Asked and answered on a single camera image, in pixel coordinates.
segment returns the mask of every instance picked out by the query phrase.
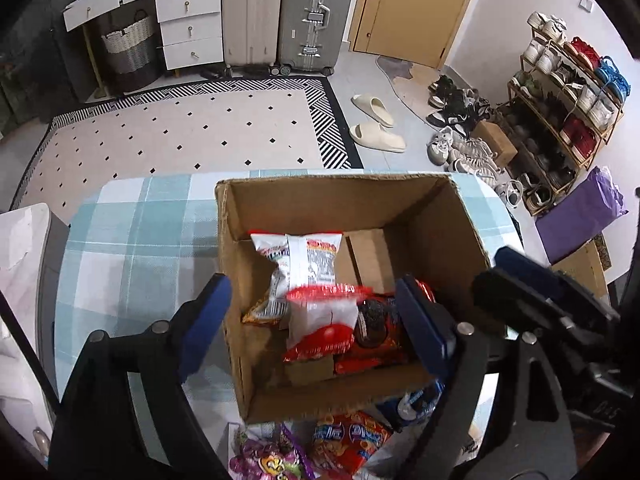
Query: purple bag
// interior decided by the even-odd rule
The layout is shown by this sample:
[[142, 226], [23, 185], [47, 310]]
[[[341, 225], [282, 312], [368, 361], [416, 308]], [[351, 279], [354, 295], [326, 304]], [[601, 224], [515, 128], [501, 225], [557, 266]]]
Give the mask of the purple bag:
[[561, 203], [536, 220], [536, 228], [553, 265], [627, 213], [609, 170], [596, 166]]

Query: light switch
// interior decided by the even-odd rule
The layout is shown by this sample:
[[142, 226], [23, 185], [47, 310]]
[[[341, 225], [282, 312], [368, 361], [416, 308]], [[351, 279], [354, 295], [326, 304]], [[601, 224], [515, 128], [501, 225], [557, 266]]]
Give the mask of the light switch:
[[587, 12], [591, 12], [593, 10], [593, 2], [591, 0], [580, 0], [579, 7]]

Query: suitcase handle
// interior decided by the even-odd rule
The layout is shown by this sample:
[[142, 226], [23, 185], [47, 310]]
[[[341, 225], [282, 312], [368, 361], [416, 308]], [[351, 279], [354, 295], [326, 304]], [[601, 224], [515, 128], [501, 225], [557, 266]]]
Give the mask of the suitcase handle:
[[324, 20], [322, 20], [322, 25], [316, 27], [316, 30], [327, 28], [329, 26], [329, 20], [331, 19], [331, 9], [323, 4], [320, 4], [319, 7], [324, 10]]

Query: white slide sandal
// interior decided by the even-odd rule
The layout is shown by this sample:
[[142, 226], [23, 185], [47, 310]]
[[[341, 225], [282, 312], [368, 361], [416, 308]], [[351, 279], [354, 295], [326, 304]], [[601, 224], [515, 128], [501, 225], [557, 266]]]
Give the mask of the white slide sandal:
[[390, 134], [383, 130], [380, 123], [360, 123], [349, 128], [349, 133], [353, 140], [365, 148], [394, 153], [403, 153], [406, 150], [404, 139], [398, 134]]
[[385, 105], [377, 97], [371, 94], [354, 95], [351, 98], [353, 104], [355, 104], [360, 110], [366, 113], [369, 117], [377, 120], [383, 126], [392, 128], [396, 122], [389, 112], [386, 111]]

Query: black and white striped border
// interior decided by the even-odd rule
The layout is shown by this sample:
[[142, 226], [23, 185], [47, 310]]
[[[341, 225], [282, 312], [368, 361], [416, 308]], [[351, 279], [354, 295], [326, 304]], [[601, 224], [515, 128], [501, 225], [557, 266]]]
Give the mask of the black and white striped border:
[[342, 114], [342, 109], [327, 78], [318, 76], [270, 77], [264, 79], [226, 78], [140, 92], [139, 94], [116, 98], [107, 102], [90, 104], [78, 110], [54, 117], [49, 124], [47, 133], [33, 153], [29, 165], [22, 175], [11, 204], [11, 210], [19, 206], [42, 153], [44, 153], [49, 141], [59, 128], [89, 117], [139, 104], [191, 95], [246, 90], [303, 90], [316, 131], [316, 139], [318, 140], [324, 168], [327, 170], [348, 170], [350, 168], [363, 167], [355, 144], [349, 135], [349, 127]]

